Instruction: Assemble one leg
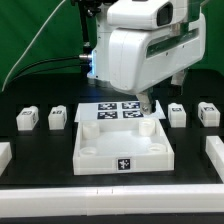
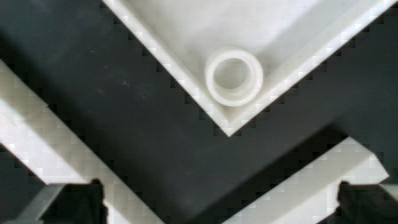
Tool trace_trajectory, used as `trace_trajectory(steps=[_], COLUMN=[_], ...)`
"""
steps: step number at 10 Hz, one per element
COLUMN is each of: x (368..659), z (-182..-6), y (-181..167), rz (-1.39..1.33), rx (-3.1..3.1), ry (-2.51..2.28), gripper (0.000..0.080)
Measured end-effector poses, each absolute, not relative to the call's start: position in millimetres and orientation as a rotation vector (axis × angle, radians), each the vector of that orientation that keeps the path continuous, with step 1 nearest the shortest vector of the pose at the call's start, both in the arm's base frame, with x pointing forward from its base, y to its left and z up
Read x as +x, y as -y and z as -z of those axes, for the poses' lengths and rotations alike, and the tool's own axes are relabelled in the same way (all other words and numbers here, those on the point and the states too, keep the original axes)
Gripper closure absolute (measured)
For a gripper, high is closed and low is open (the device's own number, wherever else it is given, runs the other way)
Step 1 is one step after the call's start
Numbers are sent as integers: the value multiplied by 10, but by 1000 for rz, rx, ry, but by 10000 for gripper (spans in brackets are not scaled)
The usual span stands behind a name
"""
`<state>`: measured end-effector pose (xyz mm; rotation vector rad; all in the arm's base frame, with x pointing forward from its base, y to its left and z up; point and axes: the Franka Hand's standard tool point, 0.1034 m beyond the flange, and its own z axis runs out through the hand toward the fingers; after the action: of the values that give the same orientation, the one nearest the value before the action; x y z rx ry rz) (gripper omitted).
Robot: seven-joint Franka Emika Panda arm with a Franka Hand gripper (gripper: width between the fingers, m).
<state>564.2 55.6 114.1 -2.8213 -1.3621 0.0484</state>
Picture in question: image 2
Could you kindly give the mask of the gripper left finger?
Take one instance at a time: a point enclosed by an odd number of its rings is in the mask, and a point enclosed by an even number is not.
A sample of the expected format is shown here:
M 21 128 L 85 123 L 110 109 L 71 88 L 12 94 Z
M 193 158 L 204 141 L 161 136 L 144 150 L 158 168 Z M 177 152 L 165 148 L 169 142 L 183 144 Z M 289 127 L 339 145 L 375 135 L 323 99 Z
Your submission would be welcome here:
M 85 184 L 50 184 L 9 224 L 108 224 L 103 199 L 97 179 Z

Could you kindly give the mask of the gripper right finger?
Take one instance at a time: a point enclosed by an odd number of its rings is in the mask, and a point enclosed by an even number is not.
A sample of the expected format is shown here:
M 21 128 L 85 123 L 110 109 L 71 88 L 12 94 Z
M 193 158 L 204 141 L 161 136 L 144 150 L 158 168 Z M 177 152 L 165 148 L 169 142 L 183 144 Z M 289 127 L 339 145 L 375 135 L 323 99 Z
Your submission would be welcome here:
M 398 224 L 398 184 L 343 182 L 336 224 Z

